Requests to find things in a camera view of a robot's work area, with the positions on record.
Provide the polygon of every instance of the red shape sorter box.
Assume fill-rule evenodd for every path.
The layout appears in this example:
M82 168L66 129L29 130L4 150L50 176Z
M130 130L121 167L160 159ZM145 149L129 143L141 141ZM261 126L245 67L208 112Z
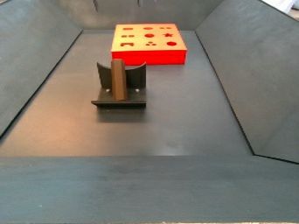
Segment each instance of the red shape sorter box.
M117 24L110 53L128 66L180 65L186 47L174 24Z

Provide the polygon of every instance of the black object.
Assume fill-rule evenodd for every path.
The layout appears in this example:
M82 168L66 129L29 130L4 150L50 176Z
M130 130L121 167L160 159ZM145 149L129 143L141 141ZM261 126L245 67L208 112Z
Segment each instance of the black object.
M132 69L125 69L126 100L117 101L112 95L110 68L97 63L97 74L101 88L97 100L90 103L97 107L145 107L145 63Z

